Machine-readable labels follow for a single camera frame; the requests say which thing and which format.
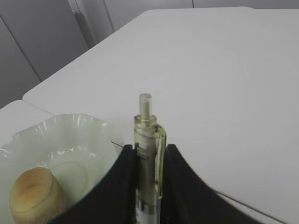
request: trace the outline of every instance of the pen clip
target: pen clip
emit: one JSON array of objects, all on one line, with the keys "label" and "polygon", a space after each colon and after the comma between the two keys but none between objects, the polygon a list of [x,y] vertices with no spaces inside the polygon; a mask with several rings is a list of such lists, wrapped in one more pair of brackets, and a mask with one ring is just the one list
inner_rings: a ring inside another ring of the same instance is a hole
[{"label": "pen clip", "polygon": [[157,191],[157,197],[158,199],[161,199],[163,194],[162,183],[163,183],[164,154],[166,151],[166,132],[160,125],[157,125],[157,129],[154,137],[155,137],[155,142],[157,147],[155,187]]}]

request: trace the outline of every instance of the bun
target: bun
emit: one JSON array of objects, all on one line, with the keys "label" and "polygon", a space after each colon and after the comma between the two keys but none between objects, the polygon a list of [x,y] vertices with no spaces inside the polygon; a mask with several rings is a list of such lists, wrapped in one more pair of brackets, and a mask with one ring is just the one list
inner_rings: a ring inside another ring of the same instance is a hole
[{"label": "bun", "polygon": [[46,168],[23,173],[14,183],[9,204],[15,224],[43,224],[66,209],[58,181]]}]

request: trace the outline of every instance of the pen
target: pen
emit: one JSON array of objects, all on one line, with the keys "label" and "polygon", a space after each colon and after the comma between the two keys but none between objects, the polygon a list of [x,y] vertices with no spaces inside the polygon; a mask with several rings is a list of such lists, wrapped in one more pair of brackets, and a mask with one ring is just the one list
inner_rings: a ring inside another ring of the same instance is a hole
[{"label": "pen", "polygon": [[142,94],[139,100],[140,114],[135,116],[136,220],[138,224],[160,224],[166,133],[151,114],[151,95]]}]

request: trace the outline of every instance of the white table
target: white table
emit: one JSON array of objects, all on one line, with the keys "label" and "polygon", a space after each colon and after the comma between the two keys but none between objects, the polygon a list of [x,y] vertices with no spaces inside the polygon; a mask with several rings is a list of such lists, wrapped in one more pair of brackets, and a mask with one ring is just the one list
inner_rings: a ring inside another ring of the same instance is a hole
[{"label": "white table", "polygon": [[0,146],[14,134],[36,125],[53,115],[22,101],[14,101],[0,109]]},{"label": "white table", "polygon": [[28,92],[133,143],[138,95],[217,191],[299,223],[299,10],[147,11]]}]

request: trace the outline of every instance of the white bowl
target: white bowl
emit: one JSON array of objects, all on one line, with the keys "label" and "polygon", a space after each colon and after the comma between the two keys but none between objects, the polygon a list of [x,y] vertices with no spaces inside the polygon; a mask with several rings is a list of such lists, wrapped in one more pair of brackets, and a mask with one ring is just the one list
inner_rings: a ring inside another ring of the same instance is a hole
[{"label": "white bowl", "polygon": [[34,167],[49,168],[68,207],[84,197],[117,158],[110,126],[83,114],[52,117],[15,134],[0,147],[0,223],[13,223],[9,193],[18,178]]}]

